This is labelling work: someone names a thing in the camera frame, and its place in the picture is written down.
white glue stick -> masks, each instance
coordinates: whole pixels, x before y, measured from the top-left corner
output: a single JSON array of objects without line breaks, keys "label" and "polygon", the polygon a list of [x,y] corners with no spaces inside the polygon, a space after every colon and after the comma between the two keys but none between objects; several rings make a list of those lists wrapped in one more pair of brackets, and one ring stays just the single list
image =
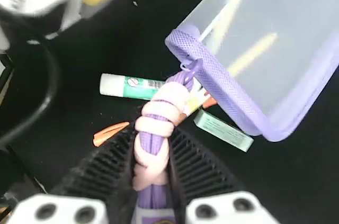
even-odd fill
[{"label": "white glue stick", "polygon": [[150,100],[164,83],[163,81],[138,77],[102,74],[100,79],[100,93],[116,97]]}]

black surface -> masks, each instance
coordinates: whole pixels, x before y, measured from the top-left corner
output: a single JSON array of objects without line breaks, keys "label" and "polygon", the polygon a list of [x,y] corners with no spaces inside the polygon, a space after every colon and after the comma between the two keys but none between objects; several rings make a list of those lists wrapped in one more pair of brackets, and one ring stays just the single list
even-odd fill
[{"label": "black surface", "polygon": [[[115,0],[52,42],[63,74],[59,96],[48,114],[12,144],[47,190],[94,149],[95,132],[133,120],[144,103],[101,96],[100,74],[165,79],[178,71],[179,64],[164,39],[199,1]],[[2,131],[29,114],[46,87],[39,48],[21,49],[0,108]],[[287,140],[270,143],[255,138],[246,154],[198,129],[191,119],[181,127],[222,158],[282,224],[337,223],[338,82],[337,72]],[[4,119],[8,110],[10,119]],[[211,110],[229,121],[218,107]]]}]

orange object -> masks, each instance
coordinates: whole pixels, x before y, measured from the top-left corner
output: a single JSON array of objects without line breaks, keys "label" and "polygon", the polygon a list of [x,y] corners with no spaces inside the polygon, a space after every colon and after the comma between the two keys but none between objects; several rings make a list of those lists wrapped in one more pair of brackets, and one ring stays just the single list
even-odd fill
[{"label": "orange object", "polygon": [[102,143],[104,143],[110,137],[113,137],[119,131],[123,130],[129,125],[129,122],[121,122],[115,125],[109,126],[98,133],[94,134],[93,144],[96,147],[99,147]]},{"label": "orange object", "polygon": [[216,104],[217,104],[217,101],[211,96],[203,103],[202,107],[204,109],[206,109],[206,108],[208,108],[210,106],[214,106]]}]

